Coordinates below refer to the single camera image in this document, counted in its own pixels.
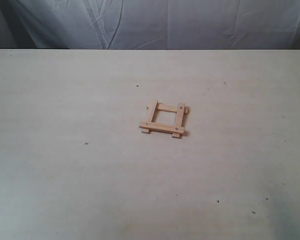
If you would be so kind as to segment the plain wooden stick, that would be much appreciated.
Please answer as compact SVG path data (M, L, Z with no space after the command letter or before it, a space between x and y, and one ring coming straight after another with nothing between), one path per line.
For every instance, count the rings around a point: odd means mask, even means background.
M157 99L153 99L150 103L147 104L147 113L144 118L144 122L151 123L156 111L156 107L158 104Z
M146 108L149 109L151 105L148 103L146 105ZM156 105L156 110L158 111L163 111L163 112L169 112L169 113L177 113L178 109L180 109L177 106L170 106L170 105L166 105L166 104L162 104L162 103L157 103ZM189 108L188 107L184 107L183 108L183 114L186 115L189 113Z

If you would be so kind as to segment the wooden stick with holes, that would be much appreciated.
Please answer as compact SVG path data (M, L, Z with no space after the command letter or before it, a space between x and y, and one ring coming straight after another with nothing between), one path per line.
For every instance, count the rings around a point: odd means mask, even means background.
M176 131L178 131L181 128L185 113L186 113L186 105L185 103L180 102L177 107L176 118L174 121L174 127Z
M171 133L171 134L180 134L180 135L183 135L185 132L185 129L182 126L174 126L174 125L161 124L155 122L146 122L146 121L142 121L139 124L139 127L142 129L148 129L152 131Z

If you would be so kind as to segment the white backdrop cloth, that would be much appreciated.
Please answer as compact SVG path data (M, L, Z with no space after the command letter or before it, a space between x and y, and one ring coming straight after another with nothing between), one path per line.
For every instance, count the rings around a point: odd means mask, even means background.
M0 0L1 49L300 49L300 0Z

